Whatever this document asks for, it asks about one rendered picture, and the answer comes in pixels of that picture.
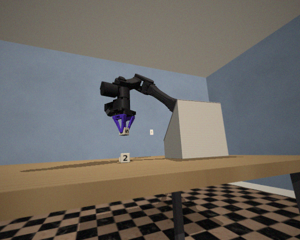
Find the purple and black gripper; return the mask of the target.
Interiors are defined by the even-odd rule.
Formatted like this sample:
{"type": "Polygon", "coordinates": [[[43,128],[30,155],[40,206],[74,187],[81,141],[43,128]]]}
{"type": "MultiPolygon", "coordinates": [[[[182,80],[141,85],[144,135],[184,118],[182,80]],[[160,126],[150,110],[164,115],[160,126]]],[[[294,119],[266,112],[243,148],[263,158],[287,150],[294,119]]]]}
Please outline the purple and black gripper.
{"type": "Polygon", "coordinates": [[[124,127],[126,128],[126,122],[129,121],[128,127],[130,127],[135,119],[136,111],[130,110],[130,99],[127,97],[119,98],[119,107],[115,109],[111,109],[110,113],[114,113],[112,118],[117,125],[117,128],[120,133],[123,132],[124,127]],[[118,120],[121,119],[121,127],[118,120]]]}

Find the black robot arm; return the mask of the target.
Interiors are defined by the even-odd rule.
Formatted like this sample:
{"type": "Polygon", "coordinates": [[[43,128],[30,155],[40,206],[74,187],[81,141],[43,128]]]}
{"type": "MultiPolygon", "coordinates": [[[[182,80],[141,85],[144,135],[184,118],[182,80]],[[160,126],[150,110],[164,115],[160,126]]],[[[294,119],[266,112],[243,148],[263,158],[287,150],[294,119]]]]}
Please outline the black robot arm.
{"type": "Polygon", "coordinates": [[[107,116],[112,117],[115,113],[111,113],[112,109],[119,108],[119,98],[130,99],[130,90],[137,90],[144,95],[150,95],[162,102],[167,108],[173,112],[177,99],[170,97],[169,95],[162,92],[154,84],[154,81],[135,73],[134,77],[131,79],[125,79],[122,76],[115,78],[112,83],[101,82],[100,85],[100,95],[106,97],[112,97],[114,99],[112,102],[104,104],[104,111],[107,116]],[[142,86],[141,82],[143,81],[142,86]]]}

